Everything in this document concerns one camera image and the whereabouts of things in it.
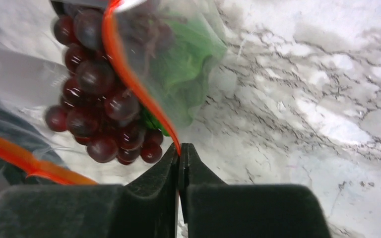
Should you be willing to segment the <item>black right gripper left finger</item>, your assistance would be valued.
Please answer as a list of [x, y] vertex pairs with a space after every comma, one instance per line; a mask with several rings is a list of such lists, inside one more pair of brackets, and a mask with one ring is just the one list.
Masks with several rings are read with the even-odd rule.
[[14, 185], [0, 193], [0, 238], [174, 238], [177, 153], [127, 185]]

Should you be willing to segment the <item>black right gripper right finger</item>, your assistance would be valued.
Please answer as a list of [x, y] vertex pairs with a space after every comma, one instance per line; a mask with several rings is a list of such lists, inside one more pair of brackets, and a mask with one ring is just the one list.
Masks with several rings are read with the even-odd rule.
[[178, 189], [191, 238], [328, 238], [322, 208], [296, 184], [228, 185], [181, 145]]

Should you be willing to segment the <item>dark toy grapes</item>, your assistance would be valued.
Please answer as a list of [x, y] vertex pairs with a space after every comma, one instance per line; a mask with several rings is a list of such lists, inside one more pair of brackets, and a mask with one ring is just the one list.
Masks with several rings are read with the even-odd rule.
[[98, 163], [157, 163], [165, 132], [116, 75], [105, 50], [88, 44], [102, 41], [103, 10], [55, 0], [51, 6], [57, 14], [52, 31], [65, 46], [69, 76], [59, 103], [44, 112], [46, 126], [69, 132]]

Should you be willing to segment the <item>clear zip bag orange zipper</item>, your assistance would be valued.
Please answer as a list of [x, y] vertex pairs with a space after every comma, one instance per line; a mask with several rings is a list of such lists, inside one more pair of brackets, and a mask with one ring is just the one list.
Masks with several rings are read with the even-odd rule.
[[0, 159], [94, 184], [89, 163], [156, 163], [214, 88], [227, 47], [212, 0], [53, 0], [62, 63], [0, 43]]

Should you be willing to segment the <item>green toy lettuce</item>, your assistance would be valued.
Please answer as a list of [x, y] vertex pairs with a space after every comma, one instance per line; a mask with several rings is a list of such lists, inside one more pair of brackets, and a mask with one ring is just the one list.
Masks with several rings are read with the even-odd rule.
[[140, 77], [176, 134], [189, 127], [208, 94], [210, 74], [227, 47], [218, 15], [168, 14], [164, 22], [176, 37], [167, 51], [149, 61], [149, 72]]

